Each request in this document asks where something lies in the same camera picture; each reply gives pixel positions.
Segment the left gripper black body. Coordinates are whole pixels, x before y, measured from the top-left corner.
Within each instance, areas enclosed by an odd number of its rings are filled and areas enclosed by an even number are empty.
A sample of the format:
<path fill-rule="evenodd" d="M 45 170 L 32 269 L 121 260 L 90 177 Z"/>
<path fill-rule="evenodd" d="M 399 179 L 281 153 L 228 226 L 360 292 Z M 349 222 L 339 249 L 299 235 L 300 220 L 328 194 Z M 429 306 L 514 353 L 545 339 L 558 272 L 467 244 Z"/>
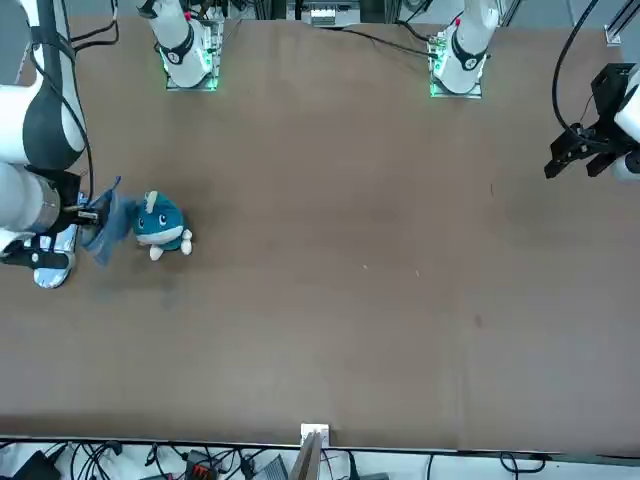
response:
<path fill-rule="evenodd" d="M 639 64 L 609 63 L 591 82 L 598 115 L 582 133 L 611 149 L 639 148 Z"/>

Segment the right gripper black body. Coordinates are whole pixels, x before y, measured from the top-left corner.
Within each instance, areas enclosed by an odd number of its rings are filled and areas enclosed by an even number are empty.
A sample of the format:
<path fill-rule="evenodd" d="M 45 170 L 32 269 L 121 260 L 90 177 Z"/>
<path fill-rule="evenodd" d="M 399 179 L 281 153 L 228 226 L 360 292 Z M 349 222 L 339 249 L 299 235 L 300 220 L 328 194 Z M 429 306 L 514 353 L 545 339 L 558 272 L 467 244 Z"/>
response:
<path fill-rule="evenodd" d="M 62 171 L 57 173 L 57 192 L 60 197 L 60 212 L 57 218 L 57 230 L 63 231 L 78 219 L 81 177 L 75 173 Z"/>

